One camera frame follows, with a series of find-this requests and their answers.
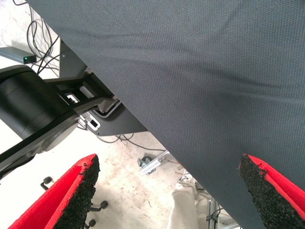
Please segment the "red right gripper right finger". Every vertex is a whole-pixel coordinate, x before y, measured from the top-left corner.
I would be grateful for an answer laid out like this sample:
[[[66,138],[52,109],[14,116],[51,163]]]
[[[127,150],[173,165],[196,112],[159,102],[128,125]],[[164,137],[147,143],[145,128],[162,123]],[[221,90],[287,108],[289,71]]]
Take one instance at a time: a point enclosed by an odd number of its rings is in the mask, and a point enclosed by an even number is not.
[[[255,156],[244,154],[239,170],[267,229],[305,227],[304,190]]]

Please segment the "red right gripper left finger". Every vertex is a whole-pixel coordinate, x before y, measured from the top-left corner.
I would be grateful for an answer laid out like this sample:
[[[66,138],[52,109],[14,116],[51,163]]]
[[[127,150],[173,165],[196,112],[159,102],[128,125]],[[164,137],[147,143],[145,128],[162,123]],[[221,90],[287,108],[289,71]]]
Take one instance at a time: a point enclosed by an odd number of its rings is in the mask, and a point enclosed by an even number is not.
[[[9,228],[84,228],[99,171],[99,159],[96,154],[80,159]]]

